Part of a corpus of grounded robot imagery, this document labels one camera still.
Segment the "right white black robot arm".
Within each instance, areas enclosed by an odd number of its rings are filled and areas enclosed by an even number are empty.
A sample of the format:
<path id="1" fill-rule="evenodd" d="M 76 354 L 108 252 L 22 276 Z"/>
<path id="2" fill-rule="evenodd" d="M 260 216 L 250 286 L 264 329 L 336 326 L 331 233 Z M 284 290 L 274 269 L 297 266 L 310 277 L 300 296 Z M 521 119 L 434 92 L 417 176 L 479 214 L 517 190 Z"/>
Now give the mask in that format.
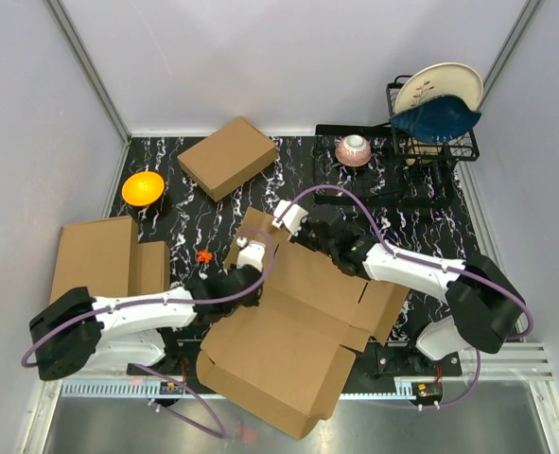
<path id="1" fill-rule="evenodd" d="M 329 206 L 308 212 L 298 205 L 280 217 L 292 239 L 331 258 L 343 273 L 388 282 L 425 293 L 449 307 L 429 323 L 406 351 L 409 369 L 426 375 L 440 359 L 465 348 L 496 354 L 514 333 L 525 305 L 502 270 L 489 257 L 444 259 L 382 244 L 357 233 Z"/>

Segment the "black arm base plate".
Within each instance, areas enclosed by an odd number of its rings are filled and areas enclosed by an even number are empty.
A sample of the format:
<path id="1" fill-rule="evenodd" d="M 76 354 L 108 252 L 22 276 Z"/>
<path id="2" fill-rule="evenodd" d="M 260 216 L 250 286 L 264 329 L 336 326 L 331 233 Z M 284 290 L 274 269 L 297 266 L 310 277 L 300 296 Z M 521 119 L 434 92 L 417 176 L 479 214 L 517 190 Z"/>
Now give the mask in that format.
<path id="1" fill-rule="evenodd" d="M 200 347 L 200 341 L 179 340 L 167 358 L 162 358 L 150 368 L 165 375 L 195 378 L 195 362 Z M 463 374 L 457 353 L 449 354 L 439 361 L 432 361 L 405 342 L 381 345 L 376 340 L 370 340 L 362 353 L 356 353 L 354 370 L 368 378 L 460 377 Z"/>

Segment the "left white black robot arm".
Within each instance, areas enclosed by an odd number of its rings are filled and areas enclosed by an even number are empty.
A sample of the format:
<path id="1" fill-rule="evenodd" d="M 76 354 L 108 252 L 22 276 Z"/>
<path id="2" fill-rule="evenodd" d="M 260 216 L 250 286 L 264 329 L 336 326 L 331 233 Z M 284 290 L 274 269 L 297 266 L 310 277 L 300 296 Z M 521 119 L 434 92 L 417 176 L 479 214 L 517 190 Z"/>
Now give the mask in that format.
<path id="1" fill-rule="evenodd" d="M 232 266 L 215 278 L 193 279 L 184 287 L 134 297 L 94 297 L 72 288 L 29 322 L 32 346 L 21 359 L 39 378 L 52 381 L 79 372 L 104 340 L 147 330 L 211 323 L 238 306 L 257 306 L 262 266 Z"/>

